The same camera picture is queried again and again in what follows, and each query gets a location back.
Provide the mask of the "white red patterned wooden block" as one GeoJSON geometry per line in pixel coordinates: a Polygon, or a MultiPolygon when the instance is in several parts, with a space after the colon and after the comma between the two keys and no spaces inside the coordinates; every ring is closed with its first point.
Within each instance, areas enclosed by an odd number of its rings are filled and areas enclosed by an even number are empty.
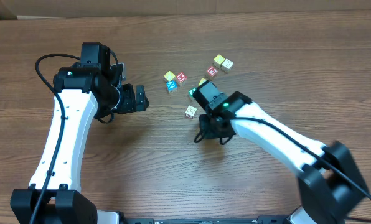
{"type": "Polygon", "coordinates": [[[197,112],[197,108],[189,105],[185,111],[185,117],[189,119],[194,119],[196,112],[197,112]]]}

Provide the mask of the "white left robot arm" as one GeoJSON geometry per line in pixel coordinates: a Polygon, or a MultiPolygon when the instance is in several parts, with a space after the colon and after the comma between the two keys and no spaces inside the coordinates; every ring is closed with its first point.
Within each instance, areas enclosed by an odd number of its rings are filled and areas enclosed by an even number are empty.
{"type": "Polygon", "coordinates": [[[47,87],[54,112],[39,165],[26,189],[12,192],[10,206],[19,223],[126,223],[123,213],[98,210],[81,193],[81,169],[93,120],[112,122],[116,114],[149,106],[143,85],[123,84],[125,67],[114,51],[85,42],[70,67],[60,68],[47,87]]]}

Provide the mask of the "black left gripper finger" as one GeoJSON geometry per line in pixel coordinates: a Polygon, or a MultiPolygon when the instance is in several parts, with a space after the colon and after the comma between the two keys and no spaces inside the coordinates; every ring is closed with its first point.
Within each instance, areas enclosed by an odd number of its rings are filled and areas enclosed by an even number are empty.
{"type": "Polygon", "coordinates": [[[146,111],[149,106],[149,100],[146,97],[136,100],[136,111],[146,111]]]}
{"type": "Polygon", "coordinates": [[[136,86],[136,96],[137,96],[137,99],[145,99],[146,98],[144,85],[137,85],[136,86]]]}

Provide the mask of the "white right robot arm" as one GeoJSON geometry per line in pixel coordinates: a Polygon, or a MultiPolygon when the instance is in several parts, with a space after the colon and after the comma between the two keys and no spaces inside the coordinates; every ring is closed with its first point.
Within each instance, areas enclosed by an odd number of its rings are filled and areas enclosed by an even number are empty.
{"type": "Polygon", "coordinates": [[[368,188],[348,147],[330,146],[307,138],[264,112],[251,98],[236,91],[230,96],[212,82],[198,86],[192,97],[205,114],[194,141],[235,135],[247,139],[282,162],[297,178],[301,206],[285,223],[344,223],[367,196],[368,188]]]}

